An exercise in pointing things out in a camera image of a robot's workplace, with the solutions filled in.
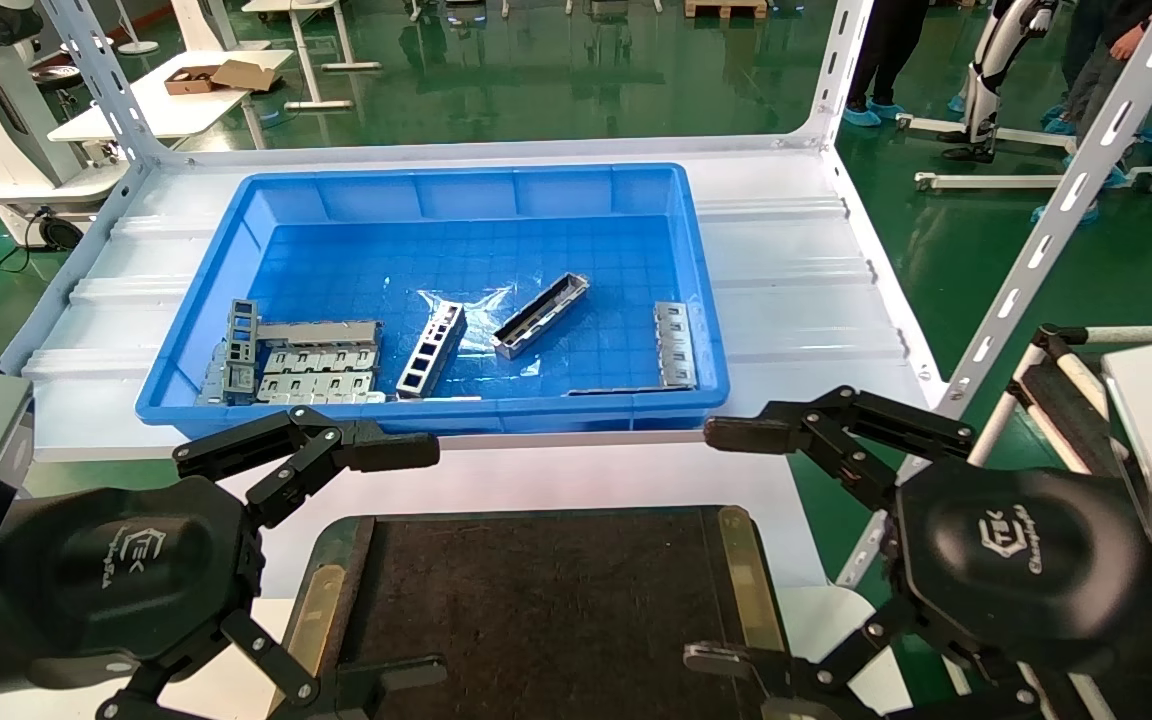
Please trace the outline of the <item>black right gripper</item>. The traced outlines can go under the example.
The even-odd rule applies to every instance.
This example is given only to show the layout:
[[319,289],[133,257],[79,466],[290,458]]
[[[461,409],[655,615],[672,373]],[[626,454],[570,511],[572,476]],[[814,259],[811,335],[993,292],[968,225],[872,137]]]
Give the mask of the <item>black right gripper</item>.
[[902,579],[920,602],[884,602],[813,662],[745,644],[687,644],[696,673],[749,680],[763,708],[809,719],[1028,719],[1029,685],[1001,682],[878,714],[850,680],[893,641],[946,626],[965,650],[1051,669],[1098,673],[1117,641],[1152,546],[1120,484],[1058,469],[927,468],[897,473],[869,439],[920,458],[967,458],[977,433],[920,407],[851,386],[760,414],[710,416],[705,444],[735,454],[803,454],[872,511],[895,510]]

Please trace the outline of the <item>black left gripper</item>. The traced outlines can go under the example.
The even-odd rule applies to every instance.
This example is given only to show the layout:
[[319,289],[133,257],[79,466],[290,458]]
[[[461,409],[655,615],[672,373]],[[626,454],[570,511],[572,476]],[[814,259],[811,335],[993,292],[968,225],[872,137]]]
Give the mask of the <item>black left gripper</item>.
[[[444,682],[444,655],[308,673],[247,612],[259,593],[257,526],[282,524],[344,470],[431,468],[440,456],[433,434],[293,406],[175,448],[179,477],[207,480],[20,501],[0,533],[0,582],[50,659],[150,662],[97,719],[196,719],[157,702],[184,664],[152,664],[200,659],[221,634],[283,694],[275,719],[376,719],[388,694]],[[214,484],[270,462],[244,505]]]

